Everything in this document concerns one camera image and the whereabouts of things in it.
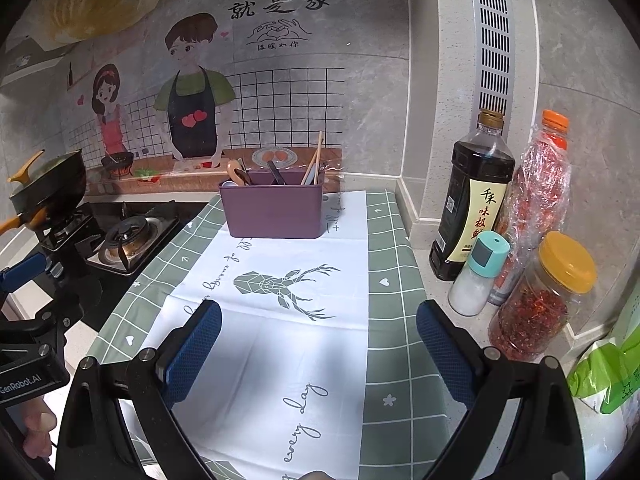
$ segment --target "pan handle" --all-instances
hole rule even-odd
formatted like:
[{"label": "pan handle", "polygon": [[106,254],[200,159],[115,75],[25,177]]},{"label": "pan handle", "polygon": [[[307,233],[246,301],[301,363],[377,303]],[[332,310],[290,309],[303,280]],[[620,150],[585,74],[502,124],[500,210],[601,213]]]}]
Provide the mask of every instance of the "pan handle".
[{"label": "pan handle", "polygon": [[38,153],[33,155],[27,162],[24,163],[23,167],[20,168],[14,175],[10,176],[7,182],[20,182],[23,186],[26,186],[31,182],[31,177],[29,177],[29,168],[31,164],[33,164],[36,159],[44,153],[44,150],[40,150]]},{"label": "pan handle", "polygon": [[2,236],[9,229],[17,229],[22,225],[22,220],[19,216],[14,216],[13,218],[9,218],[7,221],[0,224],[0,236]]}]

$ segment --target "white cloth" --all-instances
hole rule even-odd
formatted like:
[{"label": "white cloth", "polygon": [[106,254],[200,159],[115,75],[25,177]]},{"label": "white cloth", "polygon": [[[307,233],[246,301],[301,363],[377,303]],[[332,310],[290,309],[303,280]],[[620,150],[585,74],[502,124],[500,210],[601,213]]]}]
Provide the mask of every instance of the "white cloth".
[{"label": "white cloth", "polygon": [[[230,462],[248,480],[313,470],[358,477],[369,317],[366,194],[329,197],[327,229],[316,240],[232,238],[221,228],[166,298],[142,347],[157,347],[204,297],[218,302],[220,336],[174,414],[201,455]],[[259,282],[309,280],[283,292],[310,300],[295,301],[327,319],[310,319],[290,296],[281,296],[285,308],[272,292],[248,291],[247,278],[234,284],[250,272]]]}]

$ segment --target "bottle label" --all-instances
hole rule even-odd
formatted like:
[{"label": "bottle label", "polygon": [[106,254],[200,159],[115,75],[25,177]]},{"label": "bottle label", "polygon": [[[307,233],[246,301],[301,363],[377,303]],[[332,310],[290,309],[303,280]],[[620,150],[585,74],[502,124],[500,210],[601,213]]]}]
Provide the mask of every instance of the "bottle label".
[{"label": "bottle label", "polygon": [[440,250],[444,251],[445,243],[444,243],[444,238],[440,234],[440,231],[436,233],[436,243],[438,244],[438,247],[440,248]]},{"label": "bottle label", "polygon": [[494,226],[507,189],[506,184],[469,179],[469,211],[458,244],[447,257],[448,262],[466,262],[476,237]]}]

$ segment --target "blue gripper pad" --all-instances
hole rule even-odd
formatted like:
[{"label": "blue gripper pad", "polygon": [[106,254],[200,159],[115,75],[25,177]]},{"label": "blue gripper pad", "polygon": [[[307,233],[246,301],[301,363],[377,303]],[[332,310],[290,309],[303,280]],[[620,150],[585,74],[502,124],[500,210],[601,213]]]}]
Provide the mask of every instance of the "blue gripper pad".
[{"label": "blue gripper pad", "polygon": [[176,402],[186,399],[221,328],[222,311],[219,304],[205,300],[183,327],[175,329],[184,342],[179,349],[175,349],[175,357],[164,369],[162,398],[169,409]]},{"label": "blue gripper pad", "polygon": [[444,322],[449,323],[450,329],[462,330],[454,327],[435,301],[423,301],[418,307],[415,316],[418,334],[436,363],[451,397],[462,402],[469,410],[476,401],[473,370],[447,333]]}]

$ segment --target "plastic bottle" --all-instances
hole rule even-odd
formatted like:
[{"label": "plastic bottle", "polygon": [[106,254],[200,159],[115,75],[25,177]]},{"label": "plastic bottle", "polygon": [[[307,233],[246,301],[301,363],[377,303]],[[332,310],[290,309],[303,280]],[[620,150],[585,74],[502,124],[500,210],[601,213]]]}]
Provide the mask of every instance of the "plastic bottle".
[{"label": "plastic bottle", "polygon": [[440,280],[459,275],[476,237],[494,226],[515,160],[500,136],[502,114],[481,110],[478,129],[453,145],[451,178],[429,263]]},{"label": "plastic bottle", "polygon": [[545,234],[562,228],[571,179],[568,129],[569,119],[564,115],[543,110],[542,126],[522,155],[495,223],[495,231],[506,238],[511,251],[489,296],[493,304],[500,306],[509,297],[531,251]]},{"label": "plastic bottle", "polygon": [[449,304],[462,316],[480,314],[494,279],[509,254],[509,243],[494,231],[482,231],[462,272],[449,289]]}]

